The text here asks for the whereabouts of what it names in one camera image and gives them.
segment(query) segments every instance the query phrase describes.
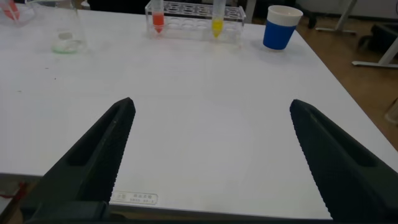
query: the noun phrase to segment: test tube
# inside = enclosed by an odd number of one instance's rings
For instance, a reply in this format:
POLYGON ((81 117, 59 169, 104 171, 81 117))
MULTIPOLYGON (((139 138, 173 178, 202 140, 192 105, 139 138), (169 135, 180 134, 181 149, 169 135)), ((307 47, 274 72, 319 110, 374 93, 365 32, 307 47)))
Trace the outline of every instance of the test tube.
POLYGON ((164 26, 164 7, 163 0, 152 0, 152 19, 155 30, 160 33, 164 26))
POLYGON ((213 0, 213 19, 211 28, 214 37, 218 37, 223 31, 223 21, 225 13, 226 0, 213 0))
POLYGON ((12 20, 19 19, 19 11, 14 0, 0 0, 0 8, 8 18, 12 20))

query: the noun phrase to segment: label sticker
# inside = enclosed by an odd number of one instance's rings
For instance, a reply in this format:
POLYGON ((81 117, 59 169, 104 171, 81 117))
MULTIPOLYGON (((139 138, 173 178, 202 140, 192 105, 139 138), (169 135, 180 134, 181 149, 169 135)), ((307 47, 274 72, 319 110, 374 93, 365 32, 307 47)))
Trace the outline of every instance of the label sticker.
POLYGON ((156 205, 157 194, 114 191, 111 197, 111 202, 156 205))

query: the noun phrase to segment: blue cup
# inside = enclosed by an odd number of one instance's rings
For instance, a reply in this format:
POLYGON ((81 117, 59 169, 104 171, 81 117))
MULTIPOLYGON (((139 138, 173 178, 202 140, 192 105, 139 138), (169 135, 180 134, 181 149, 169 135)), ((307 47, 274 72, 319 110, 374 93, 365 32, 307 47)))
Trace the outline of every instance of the blue cup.
POLYGON ((299 23, 303 12, 288 6, 268 7, 267 26, 264 32, 264 46, 283 50, 299 23))

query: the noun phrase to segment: yellow liquid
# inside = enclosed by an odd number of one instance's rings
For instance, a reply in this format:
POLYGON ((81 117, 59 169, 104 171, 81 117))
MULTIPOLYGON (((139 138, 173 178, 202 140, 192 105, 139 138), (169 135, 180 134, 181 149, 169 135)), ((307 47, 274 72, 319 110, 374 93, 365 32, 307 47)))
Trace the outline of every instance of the yellow liquid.
POLYGON ((217 38, 221 34, 221 31, 223 31, 223 21, 221 19, 213 19, 211 28, 213 29, 214 37, 217 38))

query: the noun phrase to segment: glass beaker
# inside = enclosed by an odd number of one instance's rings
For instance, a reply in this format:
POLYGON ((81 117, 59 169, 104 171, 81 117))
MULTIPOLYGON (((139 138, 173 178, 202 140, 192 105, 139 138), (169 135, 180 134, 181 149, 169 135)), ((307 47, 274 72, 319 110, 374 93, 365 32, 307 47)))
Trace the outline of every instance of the glass beaker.
POLYGON ((74 0, 26 0, 36 11, 45 40, 55 53, 74 54, 86 49, 74 0))

